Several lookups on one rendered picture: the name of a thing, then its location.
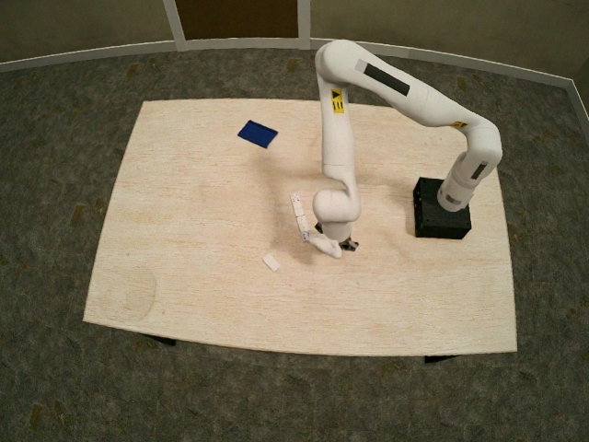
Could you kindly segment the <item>dark blue flat rectangle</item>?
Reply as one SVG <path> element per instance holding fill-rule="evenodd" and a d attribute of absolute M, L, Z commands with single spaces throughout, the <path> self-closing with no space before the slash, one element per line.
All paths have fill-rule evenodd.
<path fill-rule="evenodd" d="M 279 132 L 272 128 L 248 120 L 237 136 L 267 149 L 278 134 Z"/>

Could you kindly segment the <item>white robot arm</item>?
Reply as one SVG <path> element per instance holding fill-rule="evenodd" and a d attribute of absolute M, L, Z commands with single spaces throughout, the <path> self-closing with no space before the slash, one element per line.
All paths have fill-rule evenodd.
<path fill-rule="evenodd" d="M 322 46 L 316 53 L 315 67 L 322 119 L 322 174 L 341 182 L 346 190 L 323 189 L 315 194 L 312 207 L 323 234 L 312 234 L 309 242 L 333 259 L 341 257 L 338 242 L 351 235 L 352 222 L 362 212 L 354 173 L 349 83 L 376 93 L 422 126 L 450 126 L 467 138 L 468 151 L 458 155 L 437 193 L 439 204 L 447 211 L 465 208 L 481 180 L 502 159 L 500 134 L 492 122 L 352 41 L 336 40 Z"/>

